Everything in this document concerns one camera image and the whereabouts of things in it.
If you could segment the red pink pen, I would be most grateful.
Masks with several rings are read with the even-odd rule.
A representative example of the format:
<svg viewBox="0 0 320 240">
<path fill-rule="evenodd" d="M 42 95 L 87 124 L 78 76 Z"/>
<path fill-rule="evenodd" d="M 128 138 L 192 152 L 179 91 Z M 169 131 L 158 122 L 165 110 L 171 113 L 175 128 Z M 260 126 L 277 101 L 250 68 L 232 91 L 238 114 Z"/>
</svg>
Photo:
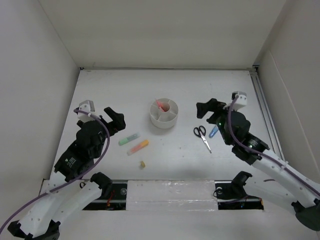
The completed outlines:
<svg viewBox="0 0 320 240">
<path fill-rule="evenodd" d="M 162 102 L 160 102 L 158 99 L 155 99 L 155 102 L 156 102 L 156 104 L 157 104 L 157 106 L 158 106 L 158 109 L 159 109 L 160 111 L 162 111 L 162 112 L 165 112 L 165 111 L 166 111 L 166 110 L 164 109 L 164 105 L 163 105 Z"/>
</svg>

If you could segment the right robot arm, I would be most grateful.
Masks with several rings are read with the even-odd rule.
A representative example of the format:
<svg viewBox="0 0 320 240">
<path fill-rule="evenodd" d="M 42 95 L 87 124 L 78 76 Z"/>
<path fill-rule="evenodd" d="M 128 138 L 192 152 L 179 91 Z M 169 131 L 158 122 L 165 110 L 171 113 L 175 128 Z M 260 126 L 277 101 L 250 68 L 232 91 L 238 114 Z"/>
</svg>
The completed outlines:
<svg viewBox="0 0 320 240">
<path fill-rule="evenodd" d="M 249 132 L 251 123 L 239 112 L 246 104 L 247 98 L 239 93 L 232 96 L 230 104 L 215 98 L 196 103 L 197 118 L 211 112 L 206 121 L 218 127 L 224 143 L 232 147 L 232 153 L 269 177 L 258 180 L 251 173 L 240 171 L 230 183 L 217 187 L 215 196 L 227 203 L 238 202 L 248 196 L 261 198 L 287 210 L 305 227 L 318 232 L 319 183 L 298 172 L 264 141 Z"/>
</svg>

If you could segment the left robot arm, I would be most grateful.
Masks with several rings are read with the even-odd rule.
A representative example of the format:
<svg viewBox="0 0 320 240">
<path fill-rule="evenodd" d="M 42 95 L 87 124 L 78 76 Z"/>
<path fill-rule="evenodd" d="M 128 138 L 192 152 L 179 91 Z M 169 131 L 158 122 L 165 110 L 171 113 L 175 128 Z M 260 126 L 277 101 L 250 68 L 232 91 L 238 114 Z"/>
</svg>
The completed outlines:
<svg viewBox="0 0 320 240">
<path fill-rule="evenodd" d="M 71 195 L 71 187 L 99 164 L 107 153 L 111 136 L 126 128 L 125 117 L 110 107 L 104 109 L 111 118 L 110 122 L 84 105 L 74 112 L 79 118 L 77 125 L 80 129 L 74 142 L 54 165 L 46 189 L 17 210 L 20 213 L 32 205 L 24 217 L 16 221 L 9 217 L 2 226 L 16 238 L 57 240 L 61 225 L 73 214 L 92 201 L 107 198 L 112 193 L 113 181 L 102 172 L 93 174 L 74 195 Z"/>
</svg>

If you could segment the green highlighter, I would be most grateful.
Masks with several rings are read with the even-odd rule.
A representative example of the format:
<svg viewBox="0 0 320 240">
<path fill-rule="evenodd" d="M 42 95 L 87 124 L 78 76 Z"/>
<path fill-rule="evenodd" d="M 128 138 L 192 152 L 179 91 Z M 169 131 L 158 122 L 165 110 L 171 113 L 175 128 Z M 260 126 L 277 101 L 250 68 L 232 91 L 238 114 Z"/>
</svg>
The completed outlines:
<svg viewBox="0 0 320 240">
<path fill-rule="evenodd" d="M 127 136 L 127 137 L 125 137 L 125 138 L 123 138 L 123 139 L 120 139 L 119 141 L 118 141 L 118 145 L 119 146 L 123 146 L 123 145 L 125 145 L 125 144 L 127 144 L 127 143 L 129 143 L 129 142 L 131 142 L 131 141 L 133 141 L 133 140 L 136 140 L 137 138 L 139 138 L 140 137 L 140 134 L 137 132 L 137 133 L 134 133 L 134 134 L 132 134 L 132 135 L 130 135 L 130 136 Z"/>
</svg>

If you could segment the orange yellow highlighter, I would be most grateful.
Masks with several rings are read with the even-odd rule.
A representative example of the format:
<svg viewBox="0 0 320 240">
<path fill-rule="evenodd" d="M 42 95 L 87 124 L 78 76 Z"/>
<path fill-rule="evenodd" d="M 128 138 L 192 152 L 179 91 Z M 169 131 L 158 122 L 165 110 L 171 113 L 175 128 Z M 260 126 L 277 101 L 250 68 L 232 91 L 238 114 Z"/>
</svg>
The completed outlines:
<svg viewBox="0 0 320 240">
<path fill-rule="evenodd" d="M 134 146 L 133 148 L 129 149 L 127 151 L 127 155 L 130 156 L 130 155 L 140 151 L 141 149 L 145 148 L 148 145 L 149 145 L 149 141 L 146 139 L 146 140 L 140 142 L 139 144 L 137 144 L 136 146 Z"/>
</svg>

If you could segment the white round divided organizer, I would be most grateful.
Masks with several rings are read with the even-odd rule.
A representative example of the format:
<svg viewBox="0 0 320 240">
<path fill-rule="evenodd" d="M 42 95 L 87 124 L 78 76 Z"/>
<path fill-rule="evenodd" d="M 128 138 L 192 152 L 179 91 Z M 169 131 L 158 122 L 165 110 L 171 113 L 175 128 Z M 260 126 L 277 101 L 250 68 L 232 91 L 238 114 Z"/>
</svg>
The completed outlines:
<svg viewBox="0 0 320 240">
<path fill-rule="evenodd" d="M 169 98 L 158 98 L 157 100 L 163 103 L 165 112 L 159 110 L 155 100 L 149 109 L 150 120 L 159 129 L 170 129 L 177 123 L 179 107 Z"/>
</svg>

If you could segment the small yellow eraser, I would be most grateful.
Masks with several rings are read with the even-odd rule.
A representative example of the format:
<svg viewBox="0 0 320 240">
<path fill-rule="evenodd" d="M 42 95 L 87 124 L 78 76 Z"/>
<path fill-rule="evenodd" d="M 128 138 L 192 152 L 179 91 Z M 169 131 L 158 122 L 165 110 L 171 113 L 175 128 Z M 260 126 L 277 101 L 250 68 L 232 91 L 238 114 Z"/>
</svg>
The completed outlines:
<svg viewBox="0 0 320 240">
<path fill-rule="evenodd" d="M 143 161 L 141 161 L 141 162 L 140 162 L 140 166 L 141 166 L 142 168 L 145 168 L 145 167 L 146 167 L 146 164 L 145 164 Z"/>
</svg>

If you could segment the clear tape sheet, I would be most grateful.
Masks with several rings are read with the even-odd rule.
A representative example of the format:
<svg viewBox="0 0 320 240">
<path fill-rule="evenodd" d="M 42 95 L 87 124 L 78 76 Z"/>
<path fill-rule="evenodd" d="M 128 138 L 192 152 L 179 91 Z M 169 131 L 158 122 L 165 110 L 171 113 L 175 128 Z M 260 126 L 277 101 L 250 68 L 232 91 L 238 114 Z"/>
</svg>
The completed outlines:
<svg viewBox="0 0 320 240">
<path fill-rule="evenodd" d="M 150 212 L 214 212 L 218 203 L 213 180 L 130 180 L 126 210 Z"/>
</svg>

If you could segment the black handled scissors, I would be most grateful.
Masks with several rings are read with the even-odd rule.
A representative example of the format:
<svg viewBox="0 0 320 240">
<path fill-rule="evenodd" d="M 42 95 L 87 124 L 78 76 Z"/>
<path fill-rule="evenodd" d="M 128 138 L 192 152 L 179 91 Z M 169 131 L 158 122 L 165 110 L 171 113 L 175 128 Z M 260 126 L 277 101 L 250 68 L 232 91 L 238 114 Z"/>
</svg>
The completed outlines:
<svg viewBox="0 0 320 240">
<path fill-rule="evenodd" d="M 195 136 L 197 136 L 198 138 L 202 139 L 202 141 L 203 141 L 204 145 L 206 146 L 208 152 L 211 154 L 212 150 L 211 150 L 211 148 L 210 148 L 210 146 L 208 144 L 208 141 L 205 138 L 206 133 L 207 133 L 206 128 L 203 125 L 199 125 L 199 126 L 197 126 L 197 127 L 195 127 L 193 129 L 193 133 L 194 133 Z"/>
</svg>

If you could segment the aluminium rail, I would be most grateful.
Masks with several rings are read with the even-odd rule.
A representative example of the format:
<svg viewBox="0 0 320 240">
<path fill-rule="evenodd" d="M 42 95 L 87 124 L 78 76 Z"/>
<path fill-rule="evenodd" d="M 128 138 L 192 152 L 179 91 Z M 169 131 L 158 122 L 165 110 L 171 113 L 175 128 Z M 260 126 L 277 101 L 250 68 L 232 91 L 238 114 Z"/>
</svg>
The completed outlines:
<svg viewBox="0 0 320 240">
<path fill-rule="evenodd" d="M 258 69 L 258 65 L 253 65 L 252 68 L 250 68 L 248 71 L 262 113 L 264 124 L 267 129 L 268 139 L 270 142 L 269 146 L 276 153 L 277 156 L 279 156 L 282 160 L 285 161 L 286 159 L 281 147 L 281 143 L 259 78 Z"/>
</svg>

